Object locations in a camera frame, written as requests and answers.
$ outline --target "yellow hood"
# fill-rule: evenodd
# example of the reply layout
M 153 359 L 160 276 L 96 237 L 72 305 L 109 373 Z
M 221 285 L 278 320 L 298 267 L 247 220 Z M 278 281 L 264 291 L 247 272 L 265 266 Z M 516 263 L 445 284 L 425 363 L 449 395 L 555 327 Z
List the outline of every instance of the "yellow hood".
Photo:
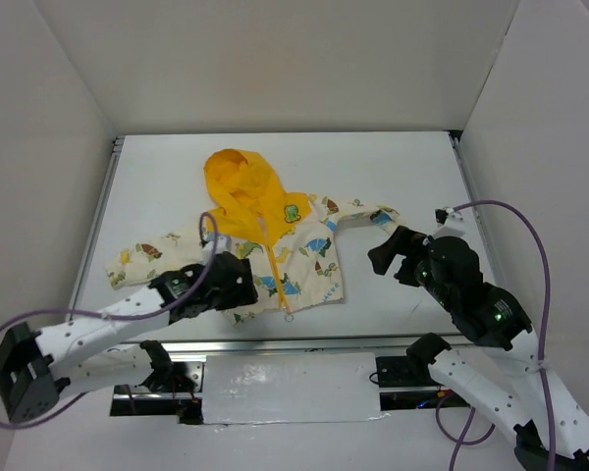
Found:
M 307 196 L 286 193 L 257 152 L 221 150 L 207 159 L 204 170 L 209 194 L 220 206 L 211 213 L 224 234 L 273 246 L 311 211 Z

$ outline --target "jacket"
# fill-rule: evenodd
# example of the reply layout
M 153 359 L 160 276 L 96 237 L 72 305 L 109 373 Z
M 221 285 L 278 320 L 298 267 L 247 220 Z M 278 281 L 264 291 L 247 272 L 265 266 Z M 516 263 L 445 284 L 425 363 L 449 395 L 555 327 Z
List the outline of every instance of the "jacket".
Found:
M 334 232 L 340 221 L 368 218 L 388 234 L 401 224 L 394 209 L 358 199 L 285 192 L 270 165 L 256 152 L 225 149 L 204 167 L 207 188 L 219 205 L 211 210 L 221 240 L 247 258 L 259 298 L 226 311 L 235 323 L 262 311 L 292 314 L 343 298 Z M 206 239 L 213 239 L 209 223 Z M 113 288 L 146 283 L 166 270 L 204 263 L 195 224 L 121 250 L 106 267 Z

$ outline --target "white table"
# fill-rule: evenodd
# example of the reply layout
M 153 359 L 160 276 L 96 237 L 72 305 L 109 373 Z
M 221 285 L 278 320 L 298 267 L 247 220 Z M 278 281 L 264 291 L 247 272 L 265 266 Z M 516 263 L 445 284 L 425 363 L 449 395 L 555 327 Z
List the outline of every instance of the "white table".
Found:
M 445 132 L 345 132 L 135 135 L 125 138 L 104 200 L 104 212 L 88 254 L 77 307 L 98 309 L 135 288 L 112 290 L 104 265 L 143 237 L 158 236 L 211 209 L 203 164 L 215 151 L 237 147 L 260 152 L 286 191 L 359 198 L 397 209 L 416 230 L 436 229 L 434 210 L 469 198 Z M 492 271 L 471 211 L 466 240 Z M 393 273 L 373 274 L 367 251 L 386 240 L 365 223 L 340 225 L 336 244 L 346 299 L 294 314 L 264 313 L 233 326 L 217 312 L 204 313 L 146 337 L 156 340 L 292 340 L 409 337 L 457 334 L 450 316 L 424 289 L 400 286 Z

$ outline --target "jacket sleeve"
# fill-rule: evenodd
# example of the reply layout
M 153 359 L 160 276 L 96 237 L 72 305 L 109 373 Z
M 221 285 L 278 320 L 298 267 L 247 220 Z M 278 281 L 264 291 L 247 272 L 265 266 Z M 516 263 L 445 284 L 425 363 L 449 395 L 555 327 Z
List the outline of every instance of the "jacket sleeve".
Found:
M 197 226 L 185 226 L 119 250 L 105 270 L 113 289 L 146 283 L 168 270 L 204 263 Z
M 359 199 L 332 200 L 327 197 L 321 203 L 327 208 L 329 221 L 336 225 L 340 221 L 367 218 L 391 235 L 398 226 L 405 224 L 400 213 L 381 204 L 362 203 Z

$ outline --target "children's jacket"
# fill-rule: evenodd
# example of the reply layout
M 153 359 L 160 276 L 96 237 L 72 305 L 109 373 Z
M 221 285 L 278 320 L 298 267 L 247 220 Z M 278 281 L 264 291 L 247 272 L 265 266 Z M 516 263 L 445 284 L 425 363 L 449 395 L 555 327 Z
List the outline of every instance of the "children's jacket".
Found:
M 334 232 L 340 221 L 368 218 L 392 234 L 402 224 L 386 206 L 328 196 L 287 193 L 271 166 L 256 152 L 225 149 L 205 163 L 207 188 L 219 208 L 221 243 L 250 261 L 257 303 L 226 311 L 243 322 L 267 309 L 299 309 L 343 298 L 343 277 Z M 213 240 L 211 223 L 206 239 Z M 136 285 L 166 270 L 204 263 L 196 224 L 119 252 L 107 267 L 113 288 Z

